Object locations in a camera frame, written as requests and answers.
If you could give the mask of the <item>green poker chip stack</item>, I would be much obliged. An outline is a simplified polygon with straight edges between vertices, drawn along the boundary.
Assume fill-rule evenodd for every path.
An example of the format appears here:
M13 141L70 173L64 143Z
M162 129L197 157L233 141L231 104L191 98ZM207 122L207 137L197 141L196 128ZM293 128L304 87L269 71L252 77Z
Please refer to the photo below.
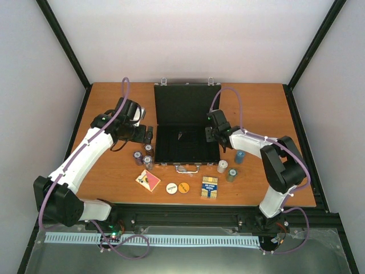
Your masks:
M234 182L237 175L238 175L237 170L235 168L230 168L228 173L226 174L226 181L229 182L229 183Z

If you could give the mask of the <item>white poker chip stack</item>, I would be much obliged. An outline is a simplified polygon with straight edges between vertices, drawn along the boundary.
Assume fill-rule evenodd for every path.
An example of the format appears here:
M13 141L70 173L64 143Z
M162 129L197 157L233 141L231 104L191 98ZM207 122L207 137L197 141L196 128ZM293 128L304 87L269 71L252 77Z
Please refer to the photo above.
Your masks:
M217 165L217 172L223 174L228 167L228 163L226 160L220 160Z

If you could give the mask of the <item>blue playing card deck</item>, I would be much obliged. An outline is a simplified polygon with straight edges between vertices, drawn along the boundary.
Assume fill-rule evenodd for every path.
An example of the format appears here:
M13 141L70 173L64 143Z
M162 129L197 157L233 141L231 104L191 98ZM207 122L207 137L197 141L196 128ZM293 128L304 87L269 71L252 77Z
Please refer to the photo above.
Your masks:
M201 197L208 199L217 198L218 178L212 176L203 176L201 185Z

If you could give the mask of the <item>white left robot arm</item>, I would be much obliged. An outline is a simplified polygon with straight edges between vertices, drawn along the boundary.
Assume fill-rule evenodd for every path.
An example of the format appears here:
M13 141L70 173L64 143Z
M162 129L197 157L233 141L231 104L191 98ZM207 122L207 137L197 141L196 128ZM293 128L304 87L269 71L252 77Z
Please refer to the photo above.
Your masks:
M97 160L108 150L115 151L118 141L150 144L153 128L141 123L145 109L121 97L113 110L96 116L81 143L49 176L39 176L33 184L38 224L47 217L66 227L79 221L98 221L105 229L119 222L115 206L102 199L82 200L77 193L84 178Z

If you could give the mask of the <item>orange blind button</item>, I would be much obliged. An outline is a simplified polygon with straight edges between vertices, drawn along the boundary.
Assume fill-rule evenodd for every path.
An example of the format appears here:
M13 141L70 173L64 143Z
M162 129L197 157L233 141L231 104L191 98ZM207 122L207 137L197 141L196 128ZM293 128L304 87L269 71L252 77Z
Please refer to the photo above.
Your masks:
M178 185L178 191L182 194L187 194L190 190L190 186L186 182L182 182Z

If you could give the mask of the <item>blue poker chip stack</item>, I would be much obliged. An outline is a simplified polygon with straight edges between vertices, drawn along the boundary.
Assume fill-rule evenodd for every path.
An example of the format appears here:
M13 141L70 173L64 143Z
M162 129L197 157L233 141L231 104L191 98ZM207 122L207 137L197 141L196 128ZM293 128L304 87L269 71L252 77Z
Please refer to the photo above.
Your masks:
M234 162L236 164L242 164L245 158L246 152L242 150L237 150L236 155L234 157Z

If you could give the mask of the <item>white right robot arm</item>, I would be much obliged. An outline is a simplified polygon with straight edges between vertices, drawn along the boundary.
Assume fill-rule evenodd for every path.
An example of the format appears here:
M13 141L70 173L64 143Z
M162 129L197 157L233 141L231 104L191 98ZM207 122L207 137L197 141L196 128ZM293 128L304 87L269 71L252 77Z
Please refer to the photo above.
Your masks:
M247 152L262 160L269 186L258 206L259 213L251 217L250 221L258 230L267 231L275 218L283 212L283 207L293 191L304 179L310 179L303 157L288 136L269 138L238 126L232 127L222 110L211 110L207 117L207 141L217 141L223 150L229 148Z

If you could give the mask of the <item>red playing card deck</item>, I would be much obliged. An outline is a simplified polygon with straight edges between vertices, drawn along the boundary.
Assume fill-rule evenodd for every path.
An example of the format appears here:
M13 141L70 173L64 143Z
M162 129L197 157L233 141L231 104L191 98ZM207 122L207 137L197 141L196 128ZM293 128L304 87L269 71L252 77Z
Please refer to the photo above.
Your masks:
M143 170L141 174L135 179L135 181L150 192L152 192L161 182L157 176L150 173L148 170Z

